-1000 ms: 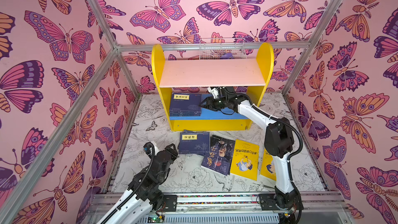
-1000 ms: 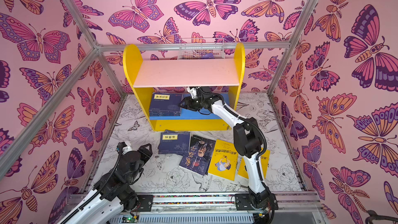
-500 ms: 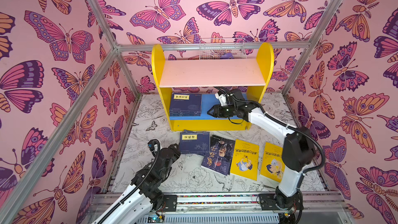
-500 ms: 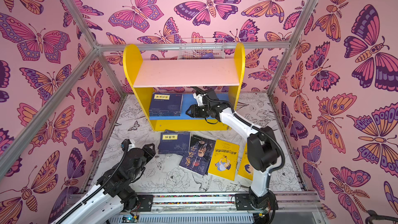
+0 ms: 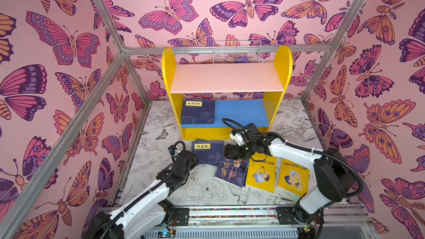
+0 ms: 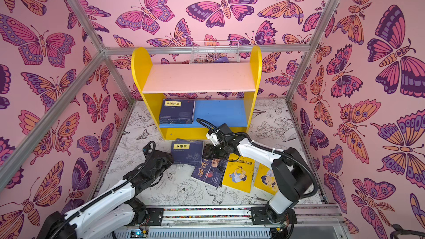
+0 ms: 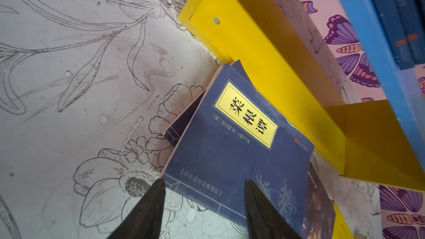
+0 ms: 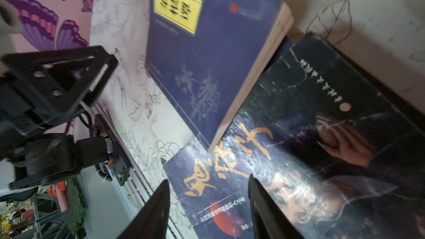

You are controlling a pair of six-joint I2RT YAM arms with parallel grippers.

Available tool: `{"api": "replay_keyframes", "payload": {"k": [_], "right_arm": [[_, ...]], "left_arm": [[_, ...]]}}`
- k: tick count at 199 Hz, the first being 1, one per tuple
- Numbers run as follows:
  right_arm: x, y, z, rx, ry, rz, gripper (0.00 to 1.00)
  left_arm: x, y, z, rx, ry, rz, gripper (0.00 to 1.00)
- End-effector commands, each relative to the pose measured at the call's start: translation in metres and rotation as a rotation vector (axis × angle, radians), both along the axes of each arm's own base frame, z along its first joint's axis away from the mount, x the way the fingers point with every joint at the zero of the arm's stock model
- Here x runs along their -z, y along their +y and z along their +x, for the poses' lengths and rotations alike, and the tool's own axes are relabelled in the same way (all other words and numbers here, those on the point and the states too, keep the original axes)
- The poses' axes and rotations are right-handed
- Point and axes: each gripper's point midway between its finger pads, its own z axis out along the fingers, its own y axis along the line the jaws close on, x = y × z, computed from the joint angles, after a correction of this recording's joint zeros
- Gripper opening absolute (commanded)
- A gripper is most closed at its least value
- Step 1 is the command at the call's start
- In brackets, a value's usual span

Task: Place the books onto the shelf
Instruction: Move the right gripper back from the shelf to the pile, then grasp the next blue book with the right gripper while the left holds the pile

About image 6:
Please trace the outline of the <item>blue book Mengxi Bitan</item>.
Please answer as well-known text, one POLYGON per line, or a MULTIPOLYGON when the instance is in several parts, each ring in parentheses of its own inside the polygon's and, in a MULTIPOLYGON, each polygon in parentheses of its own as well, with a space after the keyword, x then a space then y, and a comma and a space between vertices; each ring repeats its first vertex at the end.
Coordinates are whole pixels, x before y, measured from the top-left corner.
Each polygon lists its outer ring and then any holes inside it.
POLYGON ((191 120, 194 115, 194 100, 164 99, 160 110, 160 118, 191 120))

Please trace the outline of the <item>blue book Sunzi Bingfa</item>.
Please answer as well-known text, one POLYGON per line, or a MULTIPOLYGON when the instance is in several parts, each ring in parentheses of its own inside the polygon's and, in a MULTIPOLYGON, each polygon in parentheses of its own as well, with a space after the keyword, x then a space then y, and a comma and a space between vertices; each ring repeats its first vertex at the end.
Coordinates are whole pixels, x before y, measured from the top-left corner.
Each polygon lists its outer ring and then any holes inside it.
POLYGON ((159 124, 161 126, 169 126, 169 125, 191 125, 193 122, 192 121, 176 121, 176 120, 171 120, 171 121, 160 121, 159 124))

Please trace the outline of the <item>blue book Yijing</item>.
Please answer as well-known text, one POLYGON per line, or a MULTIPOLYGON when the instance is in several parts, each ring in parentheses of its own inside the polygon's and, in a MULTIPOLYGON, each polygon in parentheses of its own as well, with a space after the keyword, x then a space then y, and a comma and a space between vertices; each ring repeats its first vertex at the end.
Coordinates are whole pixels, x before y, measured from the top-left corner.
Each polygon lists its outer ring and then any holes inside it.
POLYGON ((165 118, 165 117, 160 117, 159 121, 171 121, 171 120, 176 120, 176 121, 192 121, 192 118, 165 118))

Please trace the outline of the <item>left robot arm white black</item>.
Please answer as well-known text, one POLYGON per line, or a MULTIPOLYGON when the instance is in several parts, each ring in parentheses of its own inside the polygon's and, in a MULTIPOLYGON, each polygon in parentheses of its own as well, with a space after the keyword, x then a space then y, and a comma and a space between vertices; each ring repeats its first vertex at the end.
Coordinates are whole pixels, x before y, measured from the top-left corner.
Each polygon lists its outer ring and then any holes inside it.
POLYGON ((137 196, 158 184, 174 159, 171 153, 157 150, 154 141, 144 146, 143 153, 145 161, 112 188, 64 214, 56 211, 49 215, 37 237, 101 239, 123 226, 145 223, 147 207, 137 196))

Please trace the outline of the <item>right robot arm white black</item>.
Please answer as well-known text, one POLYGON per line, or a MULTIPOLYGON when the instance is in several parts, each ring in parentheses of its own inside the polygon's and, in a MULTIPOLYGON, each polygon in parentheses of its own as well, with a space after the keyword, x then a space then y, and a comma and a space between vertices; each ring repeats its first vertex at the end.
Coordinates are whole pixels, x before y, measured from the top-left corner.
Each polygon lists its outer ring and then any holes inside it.
POLYGON ((208 129, 207 139, 211 142, 203 153, 204 159, 226 159, 230 164, 250 158, 272 170, 277 192, 266 204, 264 216, 273 224, 289 217, 288 210, 301 199, 317 194, 316 178, 295 148, 282 150, 262 145, 245 132, 233 132, 227 124, 217 127, 201 118, 197 118, 197 123, 208 129))

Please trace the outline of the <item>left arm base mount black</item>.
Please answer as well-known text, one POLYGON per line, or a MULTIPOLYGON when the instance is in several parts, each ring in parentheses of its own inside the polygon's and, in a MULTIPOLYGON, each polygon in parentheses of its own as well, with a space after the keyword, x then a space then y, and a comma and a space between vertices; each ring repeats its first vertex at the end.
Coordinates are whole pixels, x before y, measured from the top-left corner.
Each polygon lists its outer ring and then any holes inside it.
POLYGON ((163 221, 164 208, 147 208, 137 210, 133 220, 133 226, 160 226, 163 221))

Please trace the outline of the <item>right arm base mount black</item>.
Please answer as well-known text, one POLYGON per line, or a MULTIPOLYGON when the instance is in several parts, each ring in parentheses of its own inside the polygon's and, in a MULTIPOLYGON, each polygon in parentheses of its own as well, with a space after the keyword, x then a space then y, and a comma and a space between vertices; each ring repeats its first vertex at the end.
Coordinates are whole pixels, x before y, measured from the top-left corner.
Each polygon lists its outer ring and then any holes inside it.
POLYGON ((287 208, 283 213, 276 213, 268 205, 251 207, 251 220, 254 225, 292 225, 297 224, 294 209, 287 208))

